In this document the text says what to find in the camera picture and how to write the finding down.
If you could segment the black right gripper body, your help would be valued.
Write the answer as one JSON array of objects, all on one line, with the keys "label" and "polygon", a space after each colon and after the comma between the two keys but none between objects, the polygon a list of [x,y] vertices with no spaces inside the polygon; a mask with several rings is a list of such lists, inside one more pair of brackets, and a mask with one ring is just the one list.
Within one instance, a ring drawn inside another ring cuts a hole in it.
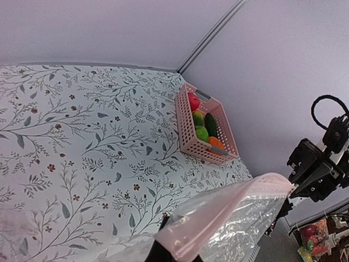
[{"label": "black right gripper body", "polygon": [[300,141],[287,165],[293,171],[288,180],[296,186],[290,199],[322,201],[337,188],[348,187],[348,144],[340,153],[321,150],[309,139]]}]

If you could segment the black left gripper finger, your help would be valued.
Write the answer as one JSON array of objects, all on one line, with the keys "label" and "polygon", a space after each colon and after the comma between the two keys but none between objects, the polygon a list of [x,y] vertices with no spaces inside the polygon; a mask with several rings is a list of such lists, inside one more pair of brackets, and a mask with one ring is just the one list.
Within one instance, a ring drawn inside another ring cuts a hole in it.
[{"label": "black left gripper finger", "polygon": [[[168,223],[171,222],[171,216],[163,217],[159,230],[162,230]],[[146,262],[174,262],[171,253],[167,251],[158,241],[154,240],[151,250],[149,251]]]}]

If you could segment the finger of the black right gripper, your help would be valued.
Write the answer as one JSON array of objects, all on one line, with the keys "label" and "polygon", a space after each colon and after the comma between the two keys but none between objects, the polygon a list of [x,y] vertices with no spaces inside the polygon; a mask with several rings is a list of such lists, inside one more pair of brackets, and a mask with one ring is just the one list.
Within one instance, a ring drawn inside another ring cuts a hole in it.
[{"label": "finger of the black right gripper", "polygon": [[326,164],[301,164],[295,174],[290,177],[296,189],[291,194],[291,199],[296,197],[324,199],[326,192],[325,178],[327,177]]}]

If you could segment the clear zip top bag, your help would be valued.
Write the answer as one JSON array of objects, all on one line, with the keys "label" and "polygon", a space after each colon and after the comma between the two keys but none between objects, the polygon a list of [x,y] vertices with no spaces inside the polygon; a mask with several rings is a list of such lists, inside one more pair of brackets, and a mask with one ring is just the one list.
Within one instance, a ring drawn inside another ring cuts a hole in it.
[{"label": "clear zip top bag", "polygon": [[1,261],[146,261],[154,240],[175,261],[242,261],[293,190],[276,173],[31,176],[22,202],[1,205]]}]

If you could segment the green toy apple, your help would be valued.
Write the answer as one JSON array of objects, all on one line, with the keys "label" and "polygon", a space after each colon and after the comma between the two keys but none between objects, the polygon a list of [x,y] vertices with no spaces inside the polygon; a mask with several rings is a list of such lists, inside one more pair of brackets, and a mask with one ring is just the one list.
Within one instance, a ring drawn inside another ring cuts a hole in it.
[{"label": "green toy apple", "polygon": [[195,126],[195,133],[199,140],[208,142],[209,134],[204,126]]}]

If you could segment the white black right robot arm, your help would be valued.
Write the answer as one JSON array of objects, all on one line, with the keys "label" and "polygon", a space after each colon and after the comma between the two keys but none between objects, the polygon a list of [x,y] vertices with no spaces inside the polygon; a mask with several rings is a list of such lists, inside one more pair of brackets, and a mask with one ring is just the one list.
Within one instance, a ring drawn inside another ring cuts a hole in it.
[{"label": "white black right robot arm", "polygon": [[[335,117],[325,127],[315,116],[315,106],[329,99],[338,103],[344,114]],[[287,165],[293,171],[288,180],[296,186],[290,198],[310,198],[322,201],[338,187],[348,187],[348,108],[337,97],[326,94],[311,106],[314,122],[325,130],[319,145],[302,139],[289,157]]]}]

